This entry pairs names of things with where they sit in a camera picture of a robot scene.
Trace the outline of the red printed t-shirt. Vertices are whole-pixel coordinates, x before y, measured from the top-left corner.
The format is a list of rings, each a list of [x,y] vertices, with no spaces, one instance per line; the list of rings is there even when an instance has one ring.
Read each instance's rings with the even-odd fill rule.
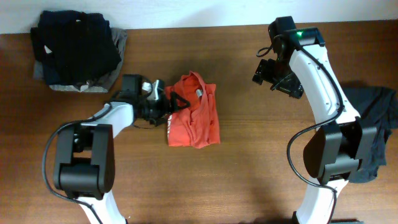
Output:
[[[168,99],[175,92],[190,103],[188,108],[172,113],[167,120],[169,146],[200,149],[221,142],[215,91],[215,84],[205,83],[201,75],[193,71],[165,88]]]

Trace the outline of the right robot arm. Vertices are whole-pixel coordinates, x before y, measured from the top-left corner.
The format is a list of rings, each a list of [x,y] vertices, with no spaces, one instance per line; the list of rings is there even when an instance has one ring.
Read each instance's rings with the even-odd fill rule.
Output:
[[[324,38],[316,27],[298,29],[292,17],[278,17],[268,26],[270,51],[277,58],[262,59],[253,82],[271,84],[293,98],[307,96],[315,124],[289,140],[287,160],[294,174],[307,184],[292,223],[331,223],[336,201],[350,178],[364,166],[377,134],[372,123],[344,94],[330,65]]]

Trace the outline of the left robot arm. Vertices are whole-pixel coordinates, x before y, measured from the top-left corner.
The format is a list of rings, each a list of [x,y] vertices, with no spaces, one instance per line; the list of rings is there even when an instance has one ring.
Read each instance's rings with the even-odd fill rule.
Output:
[[[90,223],[127,223],[112,192],[116,165],[114,139],[137,119],[153,126],[188,108],[190,102],[172,91],[165,94],[163,80],[151,82],[138,74],[125,74],[122,87],[92,117],[62,124],[45,145],[56,140],[53,184],[55,196],[79,204]]]

